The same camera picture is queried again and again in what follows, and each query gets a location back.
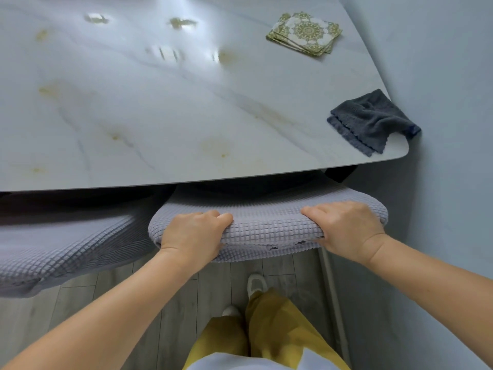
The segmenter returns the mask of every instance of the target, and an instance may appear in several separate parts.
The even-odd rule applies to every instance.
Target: patterned paper napkin
[[[317,57],[332,51],[334,40],[341,32],[337,23],[323,21],[305,12],[284,13],[266,38]]]

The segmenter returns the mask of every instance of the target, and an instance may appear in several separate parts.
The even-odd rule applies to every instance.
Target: blue wall
[[[408,156],[358,167],[349,186],[387,206],[391,236],[493,278],[493,0],[341,1],[423,129]],[[334,263],[354,369],[487,368],[386,282]]]

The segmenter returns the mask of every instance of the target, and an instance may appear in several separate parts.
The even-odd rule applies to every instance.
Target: yellow pants
[[[183,370],[216,352],[250,355],[296,369],[308,348],[349,370],[341,357],[325,342],[294,304],[273,289],[255,292],[246,308],[248,337],[239,317],[212,318],[193,345]]]

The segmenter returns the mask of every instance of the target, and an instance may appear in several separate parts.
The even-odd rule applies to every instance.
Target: foot
[[[267,292],[267,283],[263,275],[251,274],[248,277],[246,290],[248,292],[248,298],[251,298],[251,296],[257,291]]]
[[[238,310],[238,308],[234,305],[229,305],[225,310],[222,311],[222,316],[230,316],[230,317],[240,317],[243,318],[242,313]]]

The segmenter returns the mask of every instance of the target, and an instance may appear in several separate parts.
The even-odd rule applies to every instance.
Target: gray cloth
[[[421,131],[380,89],[344,101],[330,113],[327,122],[368,157],[374,152],[382,154],[388,136],[394,132],[412,139]]]
[[[152,217],[149,235],[161,246],[163,231],[177,214],[218,209],[232,213],[234,222],[224,232],[221,242],[226,246],[214,261],[286,255],[318,247],[318,243],[311,240],[324,235],[317,224],[300,213],[303,206],[346,200],[367,204],[382,224],[386,224],[387,209],[379,201],[318,174],[308,183],[259,199],[238,199],[235,195],[210,192],[192,184],[178,185]]]
[[[125,204],[67,208],[32,195],[0,200],[0,296],[30,297],[155,249],[147,226],[162,193]]]

